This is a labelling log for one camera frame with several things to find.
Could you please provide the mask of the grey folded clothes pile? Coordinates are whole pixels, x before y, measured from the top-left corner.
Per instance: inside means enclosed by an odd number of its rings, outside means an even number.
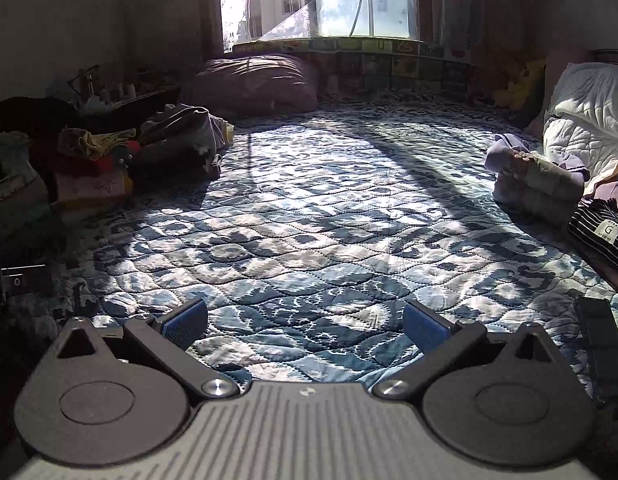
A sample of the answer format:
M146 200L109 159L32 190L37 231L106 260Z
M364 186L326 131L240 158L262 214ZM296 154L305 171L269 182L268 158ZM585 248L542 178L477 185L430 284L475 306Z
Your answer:
M130 176L158 185L186 177L217 180L233 138L234 126L207 108L168 104L138 129L140 151L130 162Z

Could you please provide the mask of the blue white quilted bedspread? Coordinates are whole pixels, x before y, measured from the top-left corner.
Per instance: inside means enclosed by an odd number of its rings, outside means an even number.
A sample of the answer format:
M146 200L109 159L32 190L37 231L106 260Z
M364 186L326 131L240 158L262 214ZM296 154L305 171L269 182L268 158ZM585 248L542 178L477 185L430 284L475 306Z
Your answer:
M486 108L409 94L242 120L217 181L81 223L55 296L15 310L52 338L73 315L119 326L202 299L191 355L236 382L372 385L420 356L402 315L424 304L493 332L539 323L585 376L575 300L609 300L618 326L618 294L495 203L484 155L508 131Z

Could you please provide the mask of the black smartphone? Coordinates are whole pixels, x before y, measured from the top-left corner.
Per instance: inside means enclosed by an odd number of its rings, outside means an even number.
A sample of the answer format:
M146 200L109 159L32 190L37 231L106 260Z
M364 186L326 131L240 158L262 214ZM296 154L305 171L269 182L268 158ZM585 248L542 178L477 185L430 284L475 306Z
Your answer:
M575 311L594 397L599 402L618 400L618 330L610 304L603 299L580 297Z

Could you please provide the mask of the folded floral lilac garment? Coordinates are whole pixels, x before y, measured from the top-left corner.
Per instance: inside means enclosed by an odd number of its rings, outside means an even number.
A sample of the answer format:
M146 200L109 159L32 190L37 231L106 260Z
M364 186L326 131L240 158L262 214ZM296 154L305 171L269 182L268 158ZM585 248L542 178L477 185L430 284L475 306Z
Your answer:
M555 226L574 214L589 180L582 160L566 152L541 154L510 133L497 134L485 167L496 175L495 201Z

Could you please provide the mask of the black white striped folded shirt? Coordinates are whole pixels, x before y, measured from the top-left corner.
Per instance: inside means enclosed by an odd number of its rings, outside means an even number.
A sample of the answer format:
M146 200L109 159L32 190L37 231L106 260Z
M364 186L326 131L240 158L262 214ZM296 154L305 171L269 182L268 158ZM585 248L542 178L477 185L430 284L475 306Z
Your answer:
M616 200L584 200L570 221L567 232L618 270L618 207Z

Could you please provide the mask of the mauve pillow by window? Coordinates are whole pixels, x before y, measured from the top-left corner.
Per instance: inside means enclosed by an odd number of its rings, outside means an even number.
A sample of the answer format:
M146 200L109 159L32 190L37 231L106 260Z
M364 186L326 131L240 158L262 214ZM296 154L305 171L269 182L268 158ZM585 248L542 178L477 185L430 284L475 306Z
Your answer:
M204 65L187 90L187 102L229 116L312 112L319 76L300 58L281 54L220 58Z

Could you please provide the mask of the yellow plush toy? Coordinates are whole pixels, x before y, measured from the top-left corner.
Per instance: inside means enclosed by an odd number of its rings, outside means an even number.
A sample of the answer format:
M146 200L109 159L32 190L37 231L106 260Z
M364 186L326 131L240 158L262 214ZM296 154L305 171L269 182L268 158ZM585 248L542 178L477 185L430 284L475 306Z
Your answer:
M536 93L538 84L542 86L546 61L528 62L504 89L492 92L495 104L508 110L522 110L524 104Z

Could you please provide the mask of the white quilted duvet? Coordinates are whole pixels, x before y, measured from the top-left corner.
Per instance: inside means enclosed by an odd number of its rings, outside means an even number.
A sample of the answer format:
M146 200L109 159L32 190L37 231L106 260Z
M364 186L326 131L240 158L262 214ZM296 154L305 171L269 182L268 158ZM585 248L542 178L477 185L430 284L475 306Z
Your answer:
M544 113L547 155L574 155L589 171L587 196L618 177L618 65L567 65Z

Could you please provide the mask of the colourful alphabet foam bumper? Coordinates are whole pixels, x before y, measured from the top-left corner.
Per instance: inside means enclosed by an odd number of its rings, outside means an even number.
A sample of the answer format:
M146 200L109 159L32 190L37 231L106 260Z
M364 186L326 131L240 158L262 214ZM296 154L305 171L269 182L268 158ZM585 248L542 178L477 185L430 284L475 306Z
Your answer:
M485 90L471 52L428 42L365 37L256 40L236 44L234 55L283 54L315 66L323 84L353 91L415 89L469 96Z

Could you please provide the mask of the window with curtains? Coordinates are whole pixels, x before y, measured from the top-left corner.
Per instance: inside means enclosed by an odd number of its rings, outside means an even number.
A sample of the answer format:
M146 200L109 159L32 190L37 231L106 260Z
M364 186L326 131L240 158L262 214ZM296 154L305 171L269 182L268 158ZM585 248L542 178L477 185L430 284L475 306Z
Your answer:
M441 0L202 0L221 52L241 44L315 38L435 42Z

